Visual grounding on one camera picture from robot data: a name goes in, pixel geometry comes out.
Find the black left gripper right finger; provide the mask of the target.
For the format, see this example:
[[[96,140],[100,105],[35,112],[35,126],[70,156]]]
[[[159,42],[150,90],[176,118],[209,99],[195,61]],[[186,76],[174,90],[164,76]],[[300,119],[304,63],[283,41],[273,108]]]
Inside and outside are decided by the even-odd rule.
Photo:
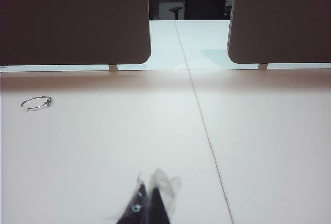
[[[176,200],[181,190],[179,177],[168,177],[157,168],[149,179],[149,223],[171,223]]]

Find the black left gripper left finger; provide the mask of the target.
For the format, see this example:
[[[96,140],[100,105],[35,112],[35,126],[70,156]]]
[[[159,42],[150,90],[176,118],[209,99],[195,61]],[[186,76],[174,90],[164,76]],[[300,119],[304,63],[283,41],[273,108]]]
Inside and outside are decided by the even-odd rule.
[[[148,195],[144,181],[137,177],[133,195],[117,223],[147,223]]]

